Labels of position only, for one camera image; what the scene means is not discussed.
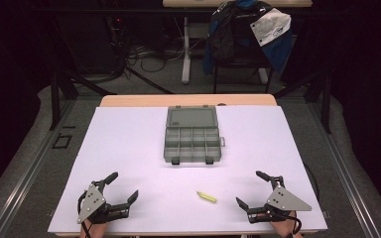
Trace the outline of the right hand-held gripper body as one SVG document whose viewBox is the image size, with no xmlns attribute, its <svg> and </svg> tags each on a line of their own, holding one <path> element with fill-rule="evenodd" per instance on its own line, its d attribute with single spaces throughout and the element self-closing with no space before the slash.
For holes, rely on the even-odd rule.
<svg viewBox="0 0 381 238">
<path fill-rule="evenodd" d="M 292 211 L 311 210 L 309 204 L 278 185 L 262 207 L 247 208 L 246 214 L 250 223 L 278 222 L 289 219 Z"/>
</svg>

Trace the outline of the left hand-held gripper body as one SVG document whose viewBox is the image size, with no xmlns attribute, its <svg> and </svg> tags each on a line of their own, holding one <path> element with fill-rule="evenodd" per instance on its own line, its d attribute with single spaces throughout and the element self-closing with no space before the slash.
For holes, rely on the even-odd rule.
<svg viewBox="0 0 381 238">
<path fill-rule="evenodd" d="M 103 192 L 99 192 L 92 182 L 78 199 L 76 223 L 88 220 L 93 224 L 111 222 L 129 217 L 130 205 L 126 203 L 111 205 L 107 202 Z"/>
</svg>

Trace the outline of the small yellow-green marker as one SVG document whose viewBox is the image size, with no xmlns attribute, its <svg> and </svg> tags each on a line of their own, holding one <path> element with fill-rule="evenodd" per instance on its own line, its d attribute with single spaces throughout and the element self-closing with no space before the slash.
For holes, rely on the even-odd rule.
<svg viewBox="0 0 381 238">
<path fill-rule="evenodd" d="M 197 195 L 198 195 L 200 198 L 202 198 L 202 199 L 205 199 L 205 200 L 208 200 L 208 201 L 210 201 L 210 202 L 214 202 L 214 203 L 217 202 L 217 198 L 214 197 L 214 196 L 211 196 L 211 195 L 206 194 L 206 193 L 201 192 L 201 191 L 197 191 L 196 193 L 197 193 Z"/>
</svg>

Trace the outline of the grey plastic compartment box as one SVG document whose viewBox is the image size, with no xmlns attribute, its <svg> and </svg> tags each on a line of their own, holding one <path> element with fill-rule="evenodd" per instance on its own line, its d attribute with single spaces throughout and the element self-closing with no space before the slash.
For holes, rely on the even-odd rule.
<svg viewBox="0 0 381 238">
<path fill-rule="evenodd" d="M 221 159 L 221 147 L 215 106 L 168 108 L 164 144 L 166 163 L 213 165 Z"/>
</svg>

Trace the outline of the person's right hand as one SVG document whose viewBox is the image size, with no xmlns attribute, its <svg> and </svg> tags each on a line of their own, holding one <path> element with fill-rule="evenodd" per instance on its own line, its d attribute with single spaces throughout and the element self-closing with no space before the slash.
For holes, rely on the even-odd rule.
<svg viewBox="0 0 381 238">
<path fill-rule="evenodd" d="M 300 231 L 297 231 L 301 225 L 301 221 L 297 220 L 297 213 L 291 211 L 290 216 L 291 219 L 272 222 L 272 227 L 281 238 L 304 238 L 303 234 Z"/>
</svg>

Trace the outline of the person's left hand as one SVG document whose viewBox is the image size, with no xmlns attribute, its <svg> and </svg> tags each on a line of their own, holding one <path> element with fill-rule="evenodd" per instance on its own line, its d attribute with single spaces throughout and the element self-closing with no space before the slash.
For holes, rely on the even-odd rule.
<svg viewBox="0 0 381 238">
<path fill-rule="evenodd" d="M 79 238 L 88 238 L 86 233 L 89 233 L 91 238 L 103 238 L 107 226 L 107 223 L 93 224 L 90 223 L 88 220 L 85 220 L 83 225 L 80 227 Z"/>
</svg>

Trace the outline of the black metal stand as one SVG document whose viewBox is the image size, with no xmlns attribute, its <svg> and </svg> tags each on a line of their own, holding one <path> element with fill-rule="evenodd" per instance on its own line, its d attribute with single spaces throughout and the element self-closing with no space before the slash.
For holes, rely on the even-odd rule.
<svg viewBox="0 0 381 238">
<path fill-rule="evenodd" d="M 76 100 L 78 98 L 78 91 L 74 87 L 74 84 L 78 82 L 79 84 L 84 85 L 85 87 L 91 89 L 92 91 L 98 93 L 99 95 L 113 95 L 113 92 L 109 92 L 91 81 L 85 79 L 80 74 L 73 72 L 70 69 L 54 66 L 51 69 L 51 101 L 52 101 L 52 124 L 50 129 L 54 130 L 61 121 L 61 101 L 60 101 L 60 92 L 68 100 Z"/>
<path fill-rule="evenodd" d="M 325 67 L 315 70 L 302 79 L 285 86 L 283 89 L 275 92 L 273 96 L 280 98 L 288 93 L 307 86 L 308 89 L 304 94 L 306 102 L 317 102 L 318 97 L 321 96 L 321 108 L 320 108 L 320 122 L 327 134 L 330 134 L 329 128 L 329 109 L 330 109 L 330 97 L 331 97 L 331 72 Z"/>
</svg>

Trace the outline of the black chair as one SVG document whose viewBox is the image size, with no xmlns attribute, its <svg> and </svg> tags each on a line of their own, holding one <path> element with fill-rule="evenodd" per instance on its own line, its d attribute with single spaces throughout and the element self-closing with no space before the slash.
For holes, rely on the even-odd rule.
<svg viewBox="0 0 381 238">
<path fill-rule="evenodd" d="M 213 65 L 213 93 L 265 93 L 270 90 L 275 70 L 265 57 L 237 57 L 215 60 Z"/>
</svg>

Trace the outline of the blue and white jacket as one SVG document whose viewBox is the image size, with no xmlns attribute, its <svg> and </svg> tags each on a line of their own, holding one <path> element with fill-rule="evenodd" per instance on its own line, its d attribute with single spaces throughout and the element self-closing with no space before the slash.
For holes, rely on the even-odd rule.
<svg viewBox="0 0 381 238">
<path fill-rule="evenodd" d="M 212 73 L 216 61 L 232 61 L 239 51 L 257 59 L 265 57 L 274 70 L 281 72 L 291 52 L 291 23 L 290 15 L 266 2 L 221 3 L 210 16 L 203 72 Z"/>
</svg>

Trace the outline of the white-legged desk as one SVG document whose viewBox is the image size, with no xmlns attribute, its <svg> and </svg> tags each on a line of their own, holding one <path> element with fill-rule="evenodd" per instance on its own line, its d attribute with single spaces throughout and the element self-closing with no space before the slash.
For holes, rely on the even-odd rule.
<svg viewBox="0 0 381 238">
<path fill-rule="evenodd" d="M 163 0 L 165 8 L 189 9 L 189 8 L 217 8 L 222 2 L 232 0 Z M 310 8 L 313 0 L 261 0 L 276 8 Z M 191 80 L 191 47 L 190 38 L 202 38 L 201 28 L 196 24 L 190 24 L 189 18 L 184 17 L 183 23 L 184 41 L 184 64 L 182 83 L 188 84 Z"/>
</svg>

